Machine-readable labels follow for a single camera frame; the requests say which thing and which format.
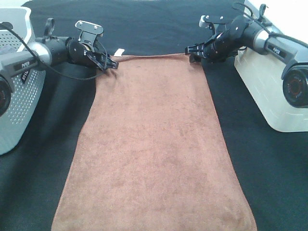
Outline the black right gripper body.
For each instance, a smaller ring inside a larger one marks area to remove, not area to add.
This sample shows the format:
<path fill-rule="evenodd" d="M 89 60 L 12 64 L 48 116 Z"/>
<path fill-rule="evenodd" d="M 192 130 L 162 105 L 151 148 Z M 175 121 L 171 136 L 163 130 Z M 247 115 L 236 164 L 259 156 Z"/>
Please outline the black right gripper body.
<path fill-rule="evenodd" d="M 210 62 L 226 59 L 233 51 L 245 46 L 243 39 L 247 27 L 248 19 L 242 15 L 237 16 L 225 31 L 202 46 L 202 57 Z"/>

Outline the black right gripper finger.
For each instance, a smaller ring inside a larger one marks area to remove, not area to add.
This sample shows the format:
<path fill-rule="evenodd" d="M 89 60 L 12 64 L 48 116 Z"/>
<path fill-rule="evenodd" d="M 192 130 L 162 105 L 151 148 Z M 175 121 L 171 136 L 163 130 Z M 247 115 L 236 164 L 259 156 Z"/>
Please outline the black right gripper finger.
<path fill-rule="evenodd" d="M 199 63 L 200 62 L 200 57 L 195 55 L 195 54 L 190 54 L 189 62 L 190 63 Z"/>
<path fill-rule="evenodd" d="M 195 54 L 195 55 L 202 55 L 204 52 L 204 48 L 202 44 L 195 44 L 193 46 L 187 46 L 185 48 L 185 54 Z"/>

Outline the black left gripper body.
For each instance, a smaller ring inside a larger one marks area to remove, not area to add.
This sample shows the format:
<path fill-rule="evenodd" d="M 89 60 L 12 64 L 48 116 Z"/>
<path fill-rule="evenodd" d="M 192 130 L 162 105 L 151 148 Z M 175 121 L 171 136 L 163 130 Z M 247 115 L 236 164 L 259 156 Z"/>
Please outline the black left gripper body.
<path fill-rule="evenodd" d="M 89 46 L 73 39 L 66 45 L 68 51 L 68 62 L 89 68 L 107 69 L 105 52 L 97 47 L 92 50 Z"/>

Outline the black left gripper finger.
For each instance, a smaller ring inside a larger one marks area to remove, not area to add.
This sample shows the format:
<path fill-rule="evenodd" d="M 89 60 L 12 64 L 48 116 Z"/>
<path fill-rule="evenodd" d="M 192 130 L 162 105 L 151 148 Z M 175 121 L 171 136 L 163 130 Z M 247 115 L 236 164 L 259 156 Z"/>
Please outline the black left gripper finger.
<path fill-rule="evenodd" d="M 118 69 L 118 65 L 119 63 L 112 60 L 109 56 L 105 57 L 105 61 L 104 61 L 104 69 Z"/>

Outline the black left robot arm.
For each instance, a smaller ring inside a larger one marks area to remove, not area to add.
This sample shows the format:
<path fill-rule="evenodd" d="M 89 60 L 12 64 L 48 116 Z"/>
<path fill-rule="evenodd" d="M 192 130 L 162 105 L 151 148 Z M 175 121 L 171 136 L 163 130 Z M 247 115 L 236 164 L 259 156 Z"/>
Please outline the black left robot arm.
<path fill-rule="evenodd" d="M 14 35 L 25 47 L 21 52 L 8 52 L 0 56 L 0 113 L 9 108 L 14 93 L 12 78 L 36 69 L 53 70 L 63 62 L 106 71 L 117 69 L 118 62 L 113 61 L 105 47 L 98 41 L 103 35 L 103 27 L 79 20 L 75 27 L 80 30 L 78 39 L 53 36 L 54 19 L 48 18 L 44 36 L 36 41 L 25 41 L 13 31 L 10 23 L 1 23 L 0 27 Z"/>

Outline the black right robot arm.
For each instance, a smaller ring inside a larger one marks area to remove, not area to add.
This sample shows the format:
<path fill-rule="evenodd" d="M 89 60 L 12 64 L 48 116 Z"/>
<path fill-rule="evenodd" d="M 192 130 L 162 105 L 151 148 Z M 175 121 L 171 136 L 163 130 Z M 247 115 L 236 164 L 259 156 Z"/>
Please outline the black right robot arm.
<path fill-rule="evenodd" d="M 250 48 L 261 55 L 272 54 L 285 64 L 282 71 L 282 91 L 287 102 L 295 108 L 308 106 L 308 45 L 281 34 L 264 17 L 266 5 L 259 8 L 259 16 L 242 12 L 233 19 L 203 15 L 199 26 L 209 28 L 212 36 L 205 42 L 185 48 L 191 63 L 202 59 L 217 63 Z"/>

